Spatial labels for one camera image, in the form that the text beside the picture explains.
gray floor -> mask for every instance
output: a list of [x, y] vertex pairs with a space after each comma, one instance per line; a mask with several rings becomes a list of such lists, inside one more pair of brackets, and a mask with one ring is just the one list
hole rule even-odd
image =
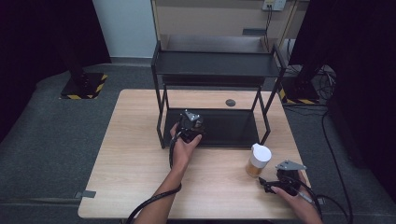
[[[152, 89], [144, 66], [96, 65], [87, 71], [105, 72], [108, 79], [94, 100], [60, 100], [68, 73], [49, 77], [37, 89], [20, 119], [0, 144], [0, 198], [73, 198], [85, 189], [107, 124], [123, 89]], [[313, 190], [347, 203], [330, 150], [322, 132], [326, 107], [287, 107], [286, 114]], [[354, 223], [396, 223], [396, 205], [369, 170], [354, 167], [329, 117], [325, 129], [352, 201]], [[347, 223], [340, 210], [327, 203], [325, 223]], [[77, 204], [1, 203], [0, 223], [119, 223], [85, 220]], [[279, 224], [298, 220], [273, 220]], [[204, 220], [170, 223], [206, 223]], [[210, 223], [261, 223], [259, 220], [212, 220]]]

black shelf frame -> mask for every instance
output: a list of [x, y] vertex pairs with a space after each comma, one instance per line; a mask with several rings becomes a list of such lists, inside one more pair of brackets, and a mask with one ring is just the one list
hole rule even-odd
[[[157, 42], [151, 61], [151, 72], [159, 107], [157, 133], [162, 148], [169, 147], [169, 132], [162, 132], [163, 111], [166, 106], [165, 130], [170, 130], [184, 109], [201, 114], [205, 118], [207, 134], [200, 147], [246, 147], [258, 143], [254, 108], [260, 102], [265, 125], [264, 144], [271, 132], [267, 118], [268, 109], [286, 72], [286, 65], [276, 45], [270, 53], [201, 52], [162, 50]], [[163, 97], [160, 93], [162, 76]], [[262, 85], [267, 77], [276, 77], [276, 83], [266, 104], [262, 99]], [[168, 86], [215, 86], [257, 89], [253, 105], [249, 109], [172, 108], [167, 94]], [[231, 126], [222, 127], [224, 123]]]

forearm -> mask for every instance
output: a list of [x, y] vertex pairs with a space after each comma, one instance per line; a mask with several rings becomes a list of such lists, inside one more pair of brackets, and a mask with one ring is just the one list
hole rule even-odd
[[[172, 169], [163, 183], [155, 191], [154, 195], [176, 189], [181, 183], [184, 172], [185, 169]], [[161, 198], [154, 203], [150, 203], [148, 206], [142, 209], [134, 223], [166, 223], [175, 197], [176, 194], [172, 194], [170, 196]]]

black curtain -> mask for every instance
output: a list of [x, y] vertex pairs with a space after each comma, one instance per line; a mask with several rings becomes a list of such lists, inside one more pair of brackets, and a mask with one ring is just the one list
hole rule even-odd
[[62, 30], [80, 66], [110, 63], [92, 0], [2, 0], [0, 2], [0, 141], [45, 78], [67, 71], [41, 4]]
[[392, 1], [311, 0], [290, 64], [309, 63], [314, 54], [335, 71], [331, 106], [339, 113], [332, 118], [346, 149], [359, 152], [355, 162], [370, 168], [396, 202], [389, 176], [396, 160], [395, 10]]

wall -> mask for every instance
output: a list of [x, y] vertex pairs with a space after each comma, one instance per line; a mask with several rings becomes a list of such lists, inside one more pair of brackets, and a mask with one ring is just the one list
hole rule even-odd
[[151, 58], [156, 37], [149, 0], [93, 0], [112, 58]]

